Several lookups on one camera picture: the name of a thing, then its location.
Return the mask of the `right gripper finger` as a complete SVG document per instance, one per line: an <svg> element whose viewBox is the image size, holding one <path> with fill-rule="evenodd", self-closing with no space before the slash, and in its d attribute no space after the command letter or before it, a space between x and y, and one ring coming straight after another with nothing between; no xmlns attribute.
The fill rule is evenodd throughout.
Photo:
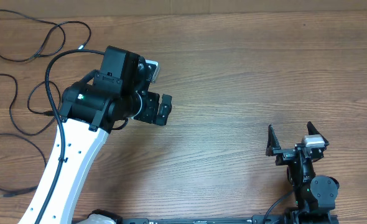
<svg viewBox="0 0 367 224"><path fill-rule="evenodd" d="M320 132L316 129L316 127L312 124L311 121L307 123L307 129L309 135L316 135L316 134L320 135L324 141L324 146L329 145L329 141L322 134L320 134Z"/></svg>
<svg viewBox="0 0 367 224"><path fill-rule="evenodd" d="M273 125L271 124L268 126L267 136L268 136L268 140L267 140L267 146L266 146L266 155L275 156L278 153L278 151L281 150L281 146L274 132Z"/></svg>

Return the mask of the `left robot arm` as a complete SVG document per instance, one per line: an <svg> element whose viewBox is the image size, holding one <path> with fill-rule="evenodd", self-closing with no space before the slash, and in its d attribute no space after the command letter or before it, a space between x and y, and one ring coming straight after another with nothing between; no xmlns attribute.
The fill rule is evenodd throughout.
<svg viewBox="0 0 367 224"><path fill-rule="evenodd" d="M45 71L45 88L57 122L49 161L20 223L71 223L81 190L100 149L115 131L115 122L130 119L164 126L172 97L149 91L159 64L113 46L103 61L66 88L57 107L50 91L50 71L69 50L55 56Z"/></svg>

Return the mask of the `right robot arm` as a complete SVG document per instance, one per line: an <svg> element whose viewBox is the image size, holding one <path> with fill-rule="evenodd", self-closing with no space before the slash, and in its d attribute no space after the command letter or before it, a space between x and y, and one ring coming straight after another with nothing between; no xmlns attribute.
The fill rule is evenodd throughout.
<svg viewBox="0 0 367 224"><path fill-rule="evenodd" d="M287 167L292 190L270 206L262 218L263 223L338 223L337 216L330 212L335 209L340 184L333 177L317 175L313 167L314 162L324 158L329 142L311 122L307 123L307 130L300 143L283 149L273 126L268 126L266 155L274 156L277 166ZM287 208L283 215L270 217L272 210L290 195L294 195L296 206Z"/></svg>

